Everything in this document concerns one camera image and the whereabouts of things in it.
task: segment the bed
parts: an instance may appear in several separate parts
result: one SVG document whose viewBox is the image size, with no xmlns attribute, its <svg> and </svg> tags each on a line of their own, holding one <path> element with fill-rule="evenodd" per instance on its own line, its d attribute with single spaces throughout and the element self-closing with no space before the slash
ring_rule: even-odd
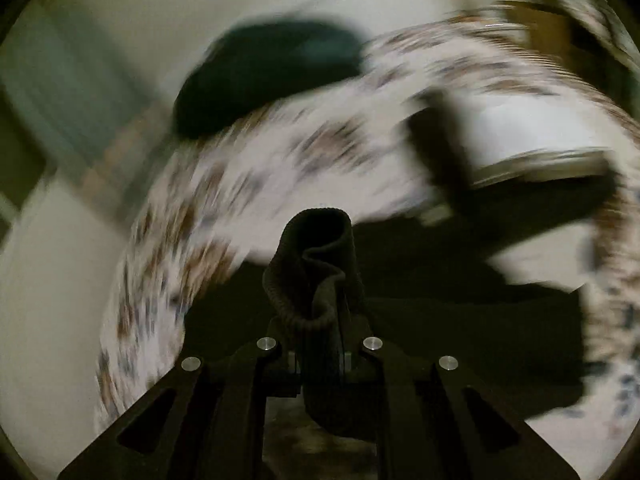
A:
<svg viewBox="0 0 640 480">
<path fill-rule="evenodd" d="M 369 8 L 335 1 L 327 6 L 332 13 L 356 9 L 339 12 L 347 22 L 358 20 L 357 9 Z M 315 0 L 311 14 L 323 5 Z M 528 423 L 584 480 L 615 478 L 634 449 L 640 420 L 640 126 L 545 57 L 488 37 L 482 23 L 403 23 L 401 30 L 385 32 L 387 25 L 364 27 L 376 37 L 367 44 L 367 71 L 360 78 L 255 110 L 211 140 L 174 154 L 116 272 L 100 337 L 96 431 L 174 366 L 185 313 L 204 286 L 224 282 L 242 261 L 267 262 L 295 213 L 332 206 L 359 222 L 428 203 L 433 189 L 397 127 L 406 117 L 401 104 L 411 95 L 436 85 L 546 94 L 606 136 L 617 190 L 592 218 L 513 246 L 494 263 L 514 282 L 550 281 L 569 290 L 585 284 L 586 394 L 575 406 Z M 276 442 L 278 428 L 302 416 L 299 405 L 274 406 L 266 432 Z M 335 468 L 314 462 L 318 446 L 335 443 L 319 431 L 303 424 L 287 461 L 271 456 L 271 463 L 286 469 L 284 462 L 295 464 L 292 457 L 301 454 L 304 478 L 335 478 Z M 346 457 L 340 478 L 372 478 L 366 468 L 351 471 L 353 455 Z M 300 478 L 295 470 L 287 475 Z"/>
</svg>

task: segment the black object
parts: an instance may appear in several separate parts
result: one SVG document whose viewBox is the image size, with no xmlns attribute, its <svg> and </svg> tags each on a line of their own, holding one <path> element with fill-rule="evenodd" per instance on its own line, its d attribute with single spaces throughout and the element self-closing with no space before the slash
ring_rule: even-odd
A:
<svg viewBox="0 0 640 480">
<path fill-rule="evenodd" d="M 381 479 L 578 478 L 464 360 L 447 369 L 388 339 L 365 346 L 359 281 L 346 215 L 296 216 L 264 275 L 278 313 L 265 334 L 279 344 L 250 339 L 212 360 L 192 337 L 202 312 L 192 310 L 180 360 L 195 355 L 200 367 L 170 371 L 60 480 L 258 478 L 266 397 L 300 387 L 324 427 L 376 442 Z"/>
<path fill-rule="evenodd" d="M 331 23 L 279 20 L 234 28 L 185 81 L 174 129 L 209 137 L 277 99 L 359 76 L 360 38 Z"/>
</svg>

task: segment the brown and white patterned fabric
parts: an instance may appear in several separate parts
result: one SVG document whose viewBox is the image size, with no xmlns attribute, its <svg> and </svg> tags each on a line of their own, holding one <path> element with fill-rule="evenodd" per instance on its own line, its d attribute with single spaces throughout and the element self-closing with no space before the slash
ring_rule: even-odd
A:
<svg viewBox="0 0 640 480">
<path fill-rule="evenodd" d="M 607 132 L 618 190 L 580 226 L 586 238 L 577 237 L 596 263 L 584 277 L 586 360 L 602 371 L 639 358 L 639 125 L 550 60 L 484 38 L 474 23 L 436 23 L 382 36 L 369 43 L 367 65 L 360 78 L 256 110 L 211 140 L 175 153 L 152 187 L 116 271 L 100 336 L 96 431 L 174 366 L 184 315 L 200 289 L 224 282 L 246 258 L 268 261 L 295 213 L 332 206 L 358 222 L 423 210 L 435 199 L 399 126 L 412 113 L 407 99 L 430 86 L 556 96 Z M 635 425 L 640 412 L 629 408 L 625 415 L 630 412 Z M 586 477 L 596 478 L 596 469 Z"/>
</svg>

